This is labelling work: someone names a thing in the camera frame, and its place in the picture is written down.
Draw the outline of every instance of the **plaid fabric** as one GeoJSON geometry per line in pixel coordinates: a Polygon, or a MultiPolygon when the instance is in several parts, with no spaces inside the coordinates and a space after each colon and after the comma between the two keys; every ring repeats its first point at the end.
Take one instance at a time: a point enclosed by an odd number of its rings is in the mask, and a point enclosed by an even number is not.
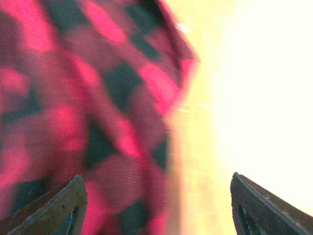
{"type": "Polygon", "coordinates": [[[83,173],[84,235],[160,235],[194,61],[161,0],[0,2],[0,219],[83,173]]]}

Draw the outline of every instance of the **floor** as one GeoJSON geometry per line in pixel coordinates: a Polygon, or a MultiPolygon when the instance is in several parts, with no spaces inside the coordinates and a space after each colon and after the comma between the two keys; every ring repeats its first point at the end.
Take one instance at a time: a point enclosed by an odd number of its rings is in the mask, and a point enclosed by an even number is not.
{"type": "Polygon", "coordinates": [[[201,59],[188,97],[168,118],[167,234],[235,235],[235,171],[313,215],[310,1],[167,2],[201,59]]]}

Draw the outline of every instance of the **red plaid shirt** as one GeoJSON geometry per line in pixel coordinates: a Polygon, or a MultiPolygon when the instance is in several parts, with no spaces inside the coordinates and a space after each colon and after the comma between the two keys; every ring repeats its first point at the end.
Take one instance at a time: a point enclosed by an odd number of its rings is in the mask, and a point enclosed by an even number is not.
{"type": "Polygon", "coordinates": [[[162,234],[194,61],[161,0],[0,2],[0,219],[83,173],[84,235],[162,234]]]}

